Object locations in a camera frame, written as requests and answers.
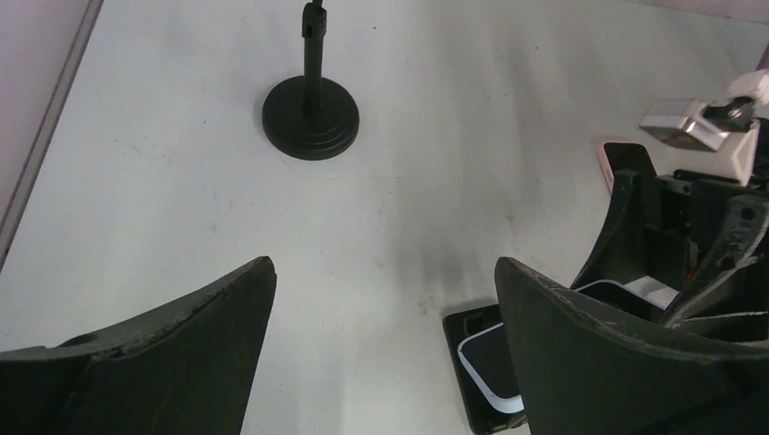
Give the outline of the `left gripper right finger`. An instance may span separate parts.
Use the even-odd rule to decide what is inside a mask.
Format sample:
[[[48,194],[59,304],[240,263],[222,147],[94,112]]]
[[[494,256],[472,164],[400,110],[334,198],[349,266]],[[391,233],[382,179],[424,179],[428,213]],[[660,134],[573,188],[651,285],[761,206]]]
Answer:
[[[679,332],[511,257],[494,279],[534,434],[765,434],[768,352]]]

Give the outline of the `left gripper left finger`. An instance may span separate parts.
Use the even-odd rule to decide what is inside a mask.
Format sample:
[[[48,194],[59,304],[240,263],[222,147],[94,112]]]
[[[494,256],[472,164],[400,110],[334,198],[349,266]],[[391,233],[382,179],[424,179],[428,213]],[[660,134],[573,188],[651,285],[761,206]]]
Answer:
[[[4,434],[238,434],[277,274],[255,258],[58,346],[1,355]]]

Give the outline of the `light blue phone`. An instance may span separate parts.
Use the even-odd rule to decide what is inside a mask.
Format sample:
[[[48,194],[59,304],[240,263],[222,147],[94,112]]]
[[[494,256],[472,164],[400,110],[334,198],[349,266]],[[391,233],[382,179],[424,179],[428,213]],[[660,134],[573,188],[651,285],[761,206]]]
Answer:
[[[660,316],[677,295],[676,290],[648,276],[629,284],[599,280],[577,291],[645,319]],[[499,306],[492,304],[463,315],[465,336],[453,346],[461,372],[470,377],[494,411],[504,415],[524,411]]]

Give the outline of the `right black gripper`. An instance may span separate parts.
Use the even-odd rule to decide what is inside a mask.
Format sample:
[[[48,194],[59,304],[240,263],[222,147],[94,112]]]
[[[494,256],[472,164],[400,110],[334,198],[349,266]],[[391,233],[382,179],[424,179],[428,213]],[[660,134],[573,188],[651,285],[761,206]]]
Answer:
[[[660,319],[665,327],[702,313],[768,310],[768,120],[759,121],[759,175],[748,186],[692,175],[688,235],[700,257]],[[615,174],[605,221],[572,289],[599,280],[626,284],[647,274],[643,181],[632,170]]]

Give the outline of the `pink phone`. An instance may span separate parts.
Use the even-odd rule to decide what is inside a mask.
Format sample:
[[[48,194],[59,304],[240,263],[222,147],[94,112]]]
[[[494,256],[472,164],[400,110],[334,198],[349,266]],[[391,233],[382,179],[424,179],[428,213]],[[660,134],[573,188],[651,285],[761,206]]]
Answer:
[[[597,155],[609,194],[613,193],[615,174],[627,169],[642,175],[646,189],[655,188],[656,169],[642,144],[630,141],[605,141],[598,146]]]

